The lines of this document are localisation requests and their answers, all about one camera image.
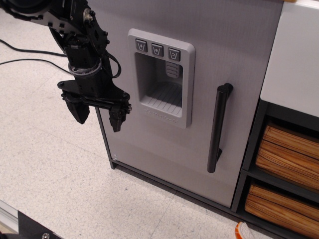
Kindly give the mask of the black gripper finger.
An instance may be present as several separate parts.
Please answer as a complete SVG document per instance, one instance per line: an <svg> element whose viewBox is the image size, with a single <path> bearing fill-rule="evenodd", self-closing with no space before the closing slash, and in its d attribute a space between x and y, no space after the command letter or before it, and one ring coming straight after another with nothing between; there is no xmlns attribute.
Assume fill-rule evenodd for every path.
<svg viewBox="0 0 319 239"><path fill-rule="evenodd" d="M109 110L109 120L113 128L113 132L121 130L122 123L126 120L126 111L121 106L112 106Z"/></svg>
<svg viewBox="0 0 319 239"><path fill-rule="evenodd" d="M80 124L84 124L90 113L89 106L84 104L83 99L77 99L74 101L69 101L69 100L65 100L65 101L69 111L72 113L76 121L79 122Z"/></svg>

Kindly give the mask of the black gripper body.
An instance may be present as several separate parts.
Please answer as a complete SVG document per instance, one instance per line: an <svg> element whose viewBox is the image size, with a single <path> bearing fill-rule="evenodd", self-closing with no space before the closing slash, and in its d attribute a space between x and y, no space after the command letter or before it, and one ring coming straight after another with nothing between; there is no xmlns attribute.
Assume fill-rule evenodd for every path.
<svg viewBox="0 0 319 239"><path fill-rule="evenodd" d="M69 70L74 79L57 84L64 101L83 99L89 107L110 110L112 106L121 106L127 114L130 113L130 95L114 84L110 69L103 66L91 69L69 66Z"/></svg>

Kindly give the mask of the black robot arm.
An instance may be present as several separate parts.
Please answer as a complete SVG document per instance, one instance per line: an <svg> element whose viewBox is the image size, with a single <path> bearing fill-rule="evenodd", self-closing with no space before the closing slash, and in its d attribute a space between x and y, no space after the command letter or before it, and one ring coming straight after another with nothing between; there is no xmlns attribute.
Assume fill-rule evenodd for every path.
<svg viewBox="0 0 319 239"><path fill-rule="evenodd" d="M68 59L73 80L61 81L62 99L74 118L83 124L98 107L109 111L114 132L119 132L131 111L130 95L114 83L110 61L118 60L106 47L108 33L98 24L86 0L2 0L1 8L16 19L47 26Z"/></svg>

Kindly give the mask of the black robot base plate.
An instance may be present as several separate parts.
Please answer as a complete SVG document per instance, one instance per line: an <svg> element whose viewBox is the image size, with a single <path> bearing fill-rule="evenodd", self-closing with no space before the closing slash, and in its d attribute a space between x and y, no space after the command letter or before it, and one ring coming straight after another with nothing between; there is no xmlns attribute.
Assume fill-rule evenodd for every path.
<svg viewBox="0 0 319 239"><path fill-rule="evenodd" d="M26 239L62 239L58 234L18 211L18 234Z"/></svg>

